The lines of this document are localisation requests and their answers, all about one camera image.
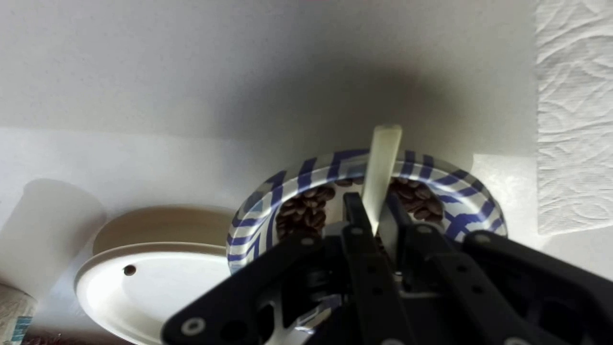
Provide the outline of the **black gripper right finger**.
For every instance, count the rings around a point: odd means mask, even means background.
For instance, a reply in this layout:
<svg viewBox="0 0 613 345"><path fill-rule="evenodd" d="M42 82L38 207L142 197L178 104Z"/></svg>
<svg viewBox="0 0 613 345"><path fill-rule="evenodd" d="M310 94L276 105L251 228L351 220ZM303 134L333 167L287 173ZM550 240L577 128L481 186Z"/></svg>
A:
<svg viewBox="0 0 613 345"><path fill-rule="evenodd" d="M414 345L613 345L613 282L504 236L446 238L385 197Z"/></svg>

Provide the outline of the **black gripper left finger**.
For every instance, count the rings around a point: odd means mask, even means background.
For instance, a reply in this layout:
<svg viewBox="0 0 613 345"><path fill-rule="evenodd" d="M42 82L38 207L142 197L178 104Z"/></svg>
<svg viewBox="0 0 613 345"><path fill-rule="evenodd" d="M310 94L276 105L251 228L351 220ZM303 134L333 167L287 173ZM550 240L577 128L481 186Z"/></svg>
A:
<svg viewBox="0 0 613 345"><path fill-rule="evenodd" d="M400 293L358 194L329 238L293 234L163 326L163 345L408 345Z"/></svg>

